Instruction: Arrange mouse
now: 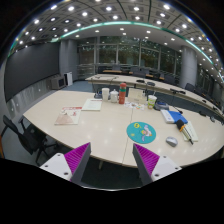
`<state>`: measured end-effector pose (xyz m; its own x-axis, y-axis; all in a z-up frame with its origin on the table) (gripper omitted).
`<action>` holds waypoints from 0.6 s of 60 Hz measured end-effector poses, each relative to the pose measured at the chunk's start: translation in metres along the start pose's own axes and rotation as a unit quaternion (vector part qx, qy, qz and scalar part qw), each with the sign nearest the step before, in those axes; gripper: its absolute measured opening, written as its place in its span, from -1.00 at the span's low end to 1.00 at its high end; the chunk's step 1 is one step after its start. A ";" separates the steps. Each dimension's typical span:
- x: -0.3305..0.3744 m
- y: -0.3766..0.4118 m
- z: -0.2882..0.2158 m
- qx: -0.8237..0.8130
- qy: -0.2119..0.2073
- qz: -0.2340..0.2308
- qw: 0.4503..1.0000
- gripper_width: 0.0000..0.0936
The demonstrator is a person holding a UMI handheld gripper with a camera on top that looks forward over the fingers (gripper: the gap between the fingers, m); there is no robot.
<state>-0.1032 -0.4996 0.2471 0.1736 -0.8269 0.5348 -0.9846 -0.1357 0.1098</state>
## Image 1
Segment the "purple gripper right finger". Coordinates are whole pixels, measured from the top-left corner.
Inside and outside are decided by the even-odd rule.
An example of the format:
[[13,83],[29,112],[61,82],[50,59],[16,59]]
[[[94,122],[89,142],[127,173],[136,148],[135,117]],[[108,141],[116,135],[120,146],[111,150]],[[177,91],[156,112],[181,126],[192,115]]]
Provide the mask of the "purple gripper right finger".
[[181,170],[181,167],[169,157],[159,156],[136,143],[133,144],[132,153],[143,185],[148,185]]

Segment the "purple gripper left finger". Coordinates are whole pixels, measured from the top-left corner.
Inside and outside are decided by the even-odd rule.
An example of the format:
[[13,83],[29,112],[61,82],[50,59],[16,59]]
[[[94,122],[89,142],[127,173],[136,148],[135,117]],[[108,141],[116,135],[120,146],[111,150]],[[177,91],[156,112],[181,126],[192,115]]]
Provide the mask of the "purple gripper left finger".
[[75,184],[80,184],[90,153],[91,143],[86,143],[66,154],[56,153],[41,166],[41,169]]

